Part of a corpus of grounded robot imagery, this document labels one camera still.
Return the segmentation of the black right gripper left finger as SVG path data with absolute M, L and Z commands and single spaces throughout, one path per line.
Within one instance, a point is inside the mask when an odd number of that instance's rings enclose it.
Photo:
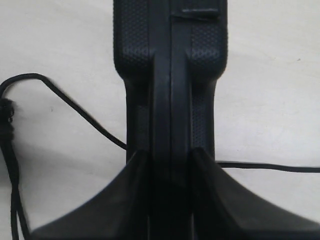
M 146 240 L 150 158 L 136 151 L 124 169 L 91 200 L 35 229 L 33 240 Z

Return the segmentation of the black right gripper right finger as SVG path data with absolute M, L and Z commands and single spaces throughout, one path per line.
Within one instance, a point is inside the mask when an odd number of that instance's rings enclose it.
M 194 225 L 200 240 L 318 240 L 320 225 L 254 194 L 202 148 L 191 153 Z

